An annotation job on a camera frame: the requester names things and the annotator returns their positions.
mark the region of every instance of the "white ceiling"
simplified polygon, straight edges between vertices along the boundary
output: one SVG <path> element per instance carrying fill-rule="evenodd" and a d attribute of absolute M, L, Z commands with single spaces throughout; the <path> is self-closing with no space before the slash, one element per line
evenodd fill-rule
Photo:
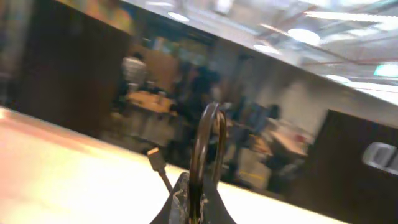
<path fill-rule="evenodd" d="M 388 82 L 374 77 L 377 64 L 398 62 L 398 22 L 368 23 L 312 18 L 321 37 L 318 47 L 303 44 L 260 24 L 287 32 L 305 20 L 305 11 L 331 11 L 398 16 L 398 2 L 389 0 L 232 0 L 227 14 L 215 12 L 217 1 L 229 0 L 124 0 L 157 14 L 168 16 L 174 6 L 184 3 L 187 25 L 252 48 L 258 39 L 280 50 L 270 54 L 319 75 L 334 74 Z"/>

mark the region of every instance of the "green exit sign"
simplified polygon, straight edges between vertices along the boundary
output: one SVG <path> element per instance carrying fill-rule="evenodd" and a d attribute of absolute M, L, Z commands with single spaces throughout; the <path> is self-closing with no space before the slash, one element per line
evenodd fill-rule
<path fill-rule="evenodd" d="M 381 77 L 398 77 L 398 65 L 379 65 L 373 75 Z"/>

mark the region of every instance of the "cable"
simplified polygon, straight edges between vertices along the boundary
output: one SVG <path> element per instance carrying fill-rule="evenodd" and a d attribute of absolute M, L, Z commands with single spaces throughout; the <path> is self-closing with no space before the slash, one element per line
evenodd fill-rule
<path fill-rule="evenodd" d="M 159 173 L 160 177 L 163 180 L 163 183 L 166 185 L 167 190 L 170 193 L 173 190 L 173 187 L 170 184 L 169 179 L 167 178 L 166 170 L 164 169 L 166 167 L 166 163 L 159 151 L 159 148 L 156 147 L 148 151 L 147 156 L 153 170 Z"/>

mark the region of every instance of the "white table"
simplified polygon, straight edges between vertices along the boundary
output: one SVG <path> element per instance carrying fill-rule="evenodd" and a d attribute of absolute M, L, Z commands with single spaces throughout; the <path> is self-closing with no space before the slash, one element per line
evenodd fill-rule
<path fill-rule="evenodd" d="M 150 223 L 168 197 L 142 155 L 0 108 L 0 223 Z M 184 170 L 167 167 L 172 184 Z M 236 223 L 340 223 L 224 183 Z"/>

